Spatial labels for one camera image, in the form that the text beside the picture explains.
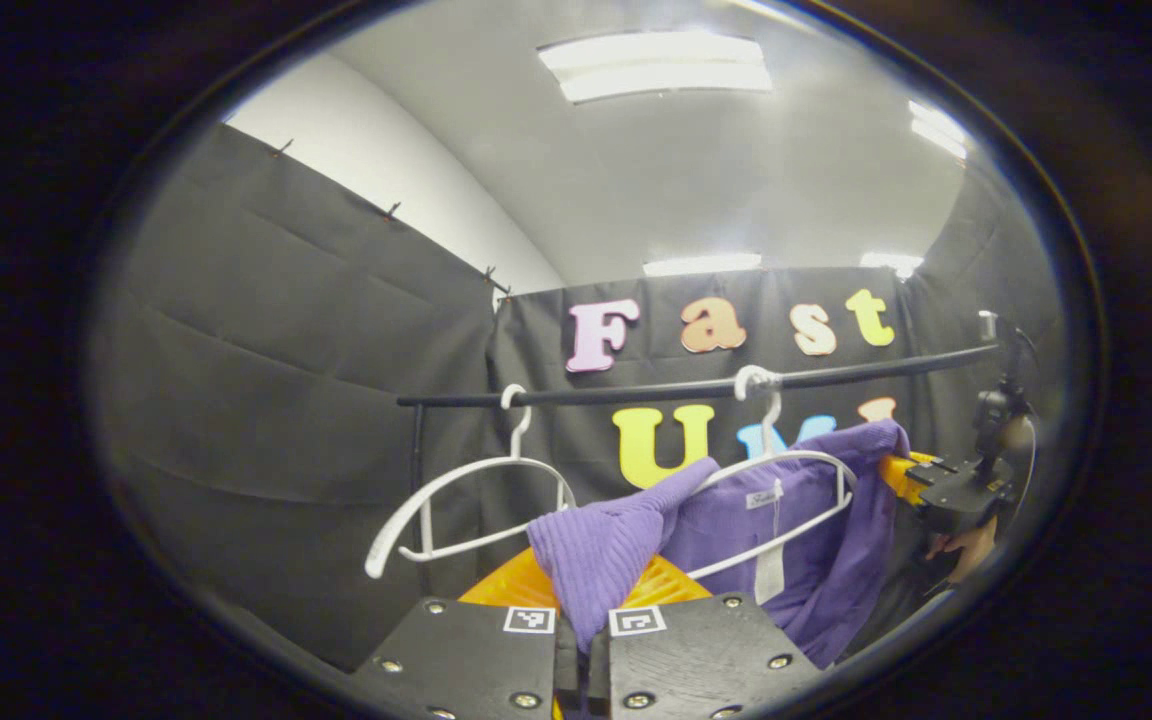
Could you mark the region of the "double ceiling light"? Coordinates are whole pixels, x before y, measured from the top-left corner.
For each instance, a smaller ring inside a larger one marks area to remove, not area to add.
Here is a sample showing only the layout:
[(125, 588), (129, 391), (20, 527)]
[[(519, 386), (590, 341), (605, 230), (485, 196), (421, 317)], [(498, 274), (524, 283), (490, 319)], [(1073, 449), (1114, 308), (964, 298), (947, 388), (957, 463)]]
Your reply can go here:
[(941, 109), (929, 108), (914, 99), (908, 101), (910, 131), (923, 141), (943, 149), (952, 158), (967, 161), (969, 156), (968, 132)]

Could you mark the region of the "black clothes rack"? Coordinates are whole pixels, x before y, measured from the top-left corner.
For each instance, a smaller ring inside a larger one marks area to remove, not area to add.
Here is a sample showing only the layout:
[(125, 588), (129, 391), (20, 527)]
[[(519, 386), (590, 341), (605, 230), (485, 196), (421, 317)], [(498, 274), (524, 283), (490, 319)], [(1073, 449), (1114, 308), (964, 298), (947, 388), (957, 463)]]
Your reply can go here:
[[(947, 354), (933, 354), (905, 357), (884, 363), (867, 363), (835, 369), (809, 370), (809, 372), (776, 373), (782, 376), (783, 389), (804, 389), (827, 386), (846, 386), (851, 382), (873, 381), (873, 379), (900, 376), (915, 376), (941, 372), (957, 366), (968, 366), (995, 355), (996, 346), (986, 344), (965, 348)], [(735, 397), (733, 396), (733, 378), (718, 381), (666, 382), (654, 386), (630, 386), (621, 388), (567, 389), (567, 391), (526, 391), (521, 397), (522, 406), (623, 406), (641, 401), (687, 400), (687, 397)], [(429, 395), (401, 396), (397, 406), (415, 407), (499, 407), (499, 396), (479, 393), (479, 395)], [(417, 550), (420, 547), (419, 523), (411, 521), (399, 535), (399, 546)]]

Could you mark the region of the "black backdrop cloth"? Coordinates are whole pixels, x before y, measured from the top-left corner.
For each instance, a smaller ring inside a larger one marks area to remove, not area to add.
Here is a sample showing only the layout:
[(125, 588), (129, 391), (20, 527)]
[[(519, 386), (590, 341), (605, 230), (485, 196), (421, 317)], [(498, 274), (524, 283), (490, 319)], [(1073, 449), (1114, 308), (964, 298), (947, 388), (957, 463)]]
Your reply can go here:
[(422, 594), (457, 594), (526, 547), (364, 570), (415, 488), (505, 454), (518, 414), (402, 396), (623, 389), (941, 354), (977, 313), (1034, 347), (1021, 382), (1064, 410), (1068, 323), (1032, 223), (973, 179), (927, 264), (755, 270), (526, 293), (485, 275), (342, 184), (219, 126), (160, 184), (111, 270), (91, 338), (111, 488), (179, 578), (353, 670)]

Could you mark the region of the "small ceiling light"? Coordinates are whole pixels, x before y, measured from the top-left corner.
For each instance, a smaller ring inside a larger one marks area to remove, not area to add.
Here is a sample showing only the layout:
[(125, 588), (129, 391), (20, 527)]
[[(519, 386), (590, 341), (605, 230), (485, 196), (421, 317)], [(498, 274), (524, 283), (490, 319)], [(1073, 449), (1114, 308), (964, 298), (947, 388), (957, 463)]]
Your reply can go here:
[(908, 281), (924, 263), (923, 256), (899, 252), (864, 252), (861, 255), (861, 266), (865, 268), (890, 270), (900, 281)]

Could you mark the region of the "large ceiling light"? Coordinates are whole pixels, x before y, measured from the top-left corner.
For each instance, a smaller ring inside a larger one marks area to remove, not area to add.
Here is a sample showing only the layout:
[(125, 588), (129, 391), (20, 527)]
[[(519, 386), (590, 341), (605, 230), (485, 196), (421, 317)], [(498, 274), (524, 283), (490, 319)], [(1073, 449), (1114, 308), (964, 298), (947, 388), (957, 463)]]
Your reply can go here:
[(758, 41), (702, 29), (573, 38), (539, 47), (538, 59), (573, 104), (691, 90), (768, 94), (773, 88)]

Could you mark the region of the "white hanger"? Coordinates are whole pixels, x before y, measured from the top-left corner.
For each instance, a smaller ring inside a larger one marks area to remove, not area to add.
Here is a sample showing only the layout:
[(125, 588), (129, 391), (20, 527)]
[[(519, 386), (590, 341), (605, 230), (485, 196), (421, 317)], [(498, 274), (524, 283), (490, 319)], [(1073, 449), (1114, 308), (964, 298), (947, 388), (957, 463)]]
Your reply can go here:
[(826, 523), (826, 521), (835, 518), (841, 511), (849, 509), (852, 501), (852, 492), (850, 491), (851, 484), (855, 483), (858, 477), (856, 473), (846, 465), (846, 462), (833, 456), (831, 454), (824, 454), (819, 450), (790, 450), (790, 448), (785, 448), (785, 450), (776, 450), (774, 446), (774, 438), (776, 438), (776, 429), (774, 424), (780, 419), (782, 411), (782, 397), (781, 393), (783, 389), (782, 376), (771, 372), (771, 370), (758, 365), (746, 365), (742, 366), (733, 378), (733, 396), (738, 401), (745, 401), (746, 397), (751, 395), (763, 395), (768, 397), (767, 410), (763, 415), (759, 424), (759, 432), (761, 433), (763, 452), (755, 457), (749, 457), (744, 461), (737, 462), (737, 464), (719, 469), (717, 473), (710, 473), (705, 480), (703, 480), (699, 486), (694, 488), (695, 495), (700, 495), (705, 488), (717, 486), (718, 483), (736, 477), (736, 475), (745, 473), (755, 468), (760, 468), (774, 462), (781, 461), (783, 458), (801, 458), (801, 460), (812, 460), (819, 462), (826, 462), (833, 469), (835, 469), (835, 505), (829, 507), (829, 509), (820, 511), (813, 520), (808, 520), (805, 523), (799, 524), (791, 530), (787, 530), (785, 533), (778, 533), (776, 537), (759, 544), (753, 548), (742, 551), (732, 555), (730, 558), (723, 559), (721, 561), (713, 562), (713, 564), (704, 566), (696, 570), (687, 573), (687, 577), (691, 579), (703, 579), (710, 577), (710, 575), (723, 571), (735, 566), (741, 564), (741, 562), (746, 562), (751, 559), (758, 559), (763, 555), (768, 555), (773, 550), (781, 548), (788, 541), (795, 541), (795, 539), (801, 536), (805, 536), (810, 530), (814, 530)]
[[(547, 475), (550, 479), (556, 483), (556, 511), (576, 509), (577, 502), (571, 484), (566, 480), (561, 471), (547, 464), (547, 462), (536, 460), (535, 457), (526, 457), (524, 452), (522, 452), (522, 439), (524, 439), (526, 430), (532, 424), (531, 407), (522, 406), (521, 401), (521, 397), (525, 393), (526, 389), (521, 384), (513, 382), (499, 396), (500, 410), (509, 411), (517, 409), (517, 407), (524, 410), (521, 420), (518, 420), (515, 429), (511, 429), (511, 434), (509, 434), (508, 454), (468, 462), (465, 465), (440, 473), (439, 477), (430, 480), (425, 486), (417, 488), (411, 497), (408, 497), (397, 507), (396, 511), (393, 511), (388, 520), (385, 520), (379, 532), (372, 539), (364, 558), (364, 574), (366, 577), (381, 579), (393, 553), (397, 553), (399, 556), (408, 561), (417, 562), (417, 564), (425, 564), (425, 562), (462, 555), (462, 553), (467, 553), (468, 551), (479, 550), (488, 546), (488, 544), (506, 541), (508, 538), (525, 533), (526, 528), (529, 528), (526, 521), (516, 526), (498, 530), (494, 533), (480, 536), (476, 539), (468, 539), (468, 541), (447, 544), (447, 546), (442, 547), (435, 546), (433, 526), (433, 500), (435, 493), (453, 486), (454, 483), (475, 477), (477, 473), (484, 473), (484, 471), (502, 469), (541, 471), (541, 473)], [(401, 536), (402, 530), (414, 520), (419, 523), (420, 547), (412, 550), (399, 546), (399, 536)]]

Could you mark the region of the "purple ribbed jacket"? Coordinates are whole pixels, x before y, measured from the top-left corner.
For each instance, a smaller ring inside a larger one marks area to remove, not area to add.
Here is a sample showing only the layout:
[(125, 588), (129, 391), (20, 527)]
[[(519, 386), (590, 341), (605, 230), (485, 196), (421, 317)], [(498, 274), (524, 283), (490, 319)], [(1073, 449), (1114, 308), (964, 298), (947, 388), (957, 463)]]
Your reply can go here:
[(791, 457), (717, 483), (717, 460), (703, 457), (635, 495), (550, 511), (531, 521), (526, 538), (579, 650), (654, 558), (695, 571), (782, 539), (702, 584), (714, 594), (750, 594), (799, 651), (828, 667), (881, 596), (897, 497), (879, 462), (909, 452), (905, 429), (884, 419), (806, 439)]

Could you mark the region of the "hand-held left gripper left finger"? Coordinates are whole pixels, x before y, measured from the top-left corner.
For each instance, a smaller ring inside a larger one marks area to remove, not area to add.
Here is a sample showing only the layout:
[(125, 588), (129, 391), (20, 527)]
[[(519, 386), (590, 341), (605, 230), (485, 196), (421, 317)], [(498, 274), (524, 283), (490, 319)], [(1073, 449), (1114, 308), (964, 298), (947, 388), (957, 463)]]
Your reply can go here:
[(397, 720), (577, 720), (575, 632), (531, 550), (422, 597), (353, 680)]

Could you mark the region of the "long ceiling light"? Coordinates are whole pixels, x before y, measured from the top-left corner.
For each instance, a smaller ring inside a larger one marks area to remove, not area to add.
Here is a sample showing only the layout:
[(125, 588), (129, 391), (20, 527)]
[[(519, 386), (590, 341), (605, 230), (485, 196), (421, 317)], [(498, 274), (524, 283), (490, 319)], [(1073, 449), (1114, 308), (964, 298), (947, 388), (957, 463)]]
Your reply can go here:
[(643, 264), (646, 276), (691, 275), (704, 273), (745, 272), (761, 265), (759, 252), (717, 252), (667, 258)]

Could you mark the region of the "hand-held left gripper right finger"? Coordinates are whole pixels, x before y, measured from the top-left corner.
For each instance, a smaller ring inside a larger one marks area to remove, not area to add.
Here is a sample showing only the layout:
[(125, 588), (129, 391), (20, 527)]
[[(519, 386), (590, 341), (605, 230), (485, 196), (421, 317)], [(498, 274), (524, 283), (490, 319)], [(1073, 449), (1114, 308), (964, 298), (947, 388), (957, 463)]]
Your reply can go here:
[(756, 720), (820, 675), (753, 597), (654, 558), (591, 642), (588, 720)]

